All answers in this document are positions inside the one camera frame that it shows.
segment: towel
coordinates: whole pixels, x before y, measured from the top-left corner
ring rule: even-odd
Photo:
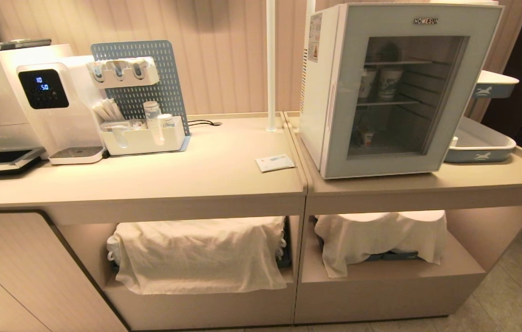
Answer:
[[[286,288],[277,268],[283,217],[120,223],[115,280],[136,294]]]
[[[329,278],[347,276],[347,265],[389,250],[418,251],[440,264],[445,250],[445,211],[329,214],[314,231],[324,240],[322,260]]]

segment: tiled floor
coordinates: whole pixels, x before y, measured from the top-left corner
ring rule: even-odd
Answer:
[[[216,332],[522,332],[522,233],[474,294],[447,318]]]

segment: mini fridge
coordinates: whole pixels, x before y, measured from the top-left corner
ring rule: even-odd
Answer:
[[[300,135],[322,177],[437,171],[502,10],[387,3],[314,13]]]

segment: blue pegboard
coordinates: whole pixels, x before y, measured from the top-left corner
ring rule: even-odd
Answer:
[[[173,46],[168,40],[103,42],[92,44],[90,51],[96,60],[133,57],[153,57],[160,81],[148,86],[105,89],[107,97],[115,98],[126,119],[144,118],[144,101],[157,101],[163,113],[183,119],[185,136],[189,136],[187,113],[179,83]]]

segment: paper cup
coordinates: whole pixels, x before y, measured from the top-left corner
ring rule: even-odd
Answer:
[[[398,92],[398,83],[402,76],[402,69],[383,68],[379,71],[378,98],[383,100],[394,99]]]
[[[361,75],[359,98],[367,98],[370,96],[373,80],[375,79],[375,74],[377,72],[378,71],[374,68],[364,68],[364,73]]]

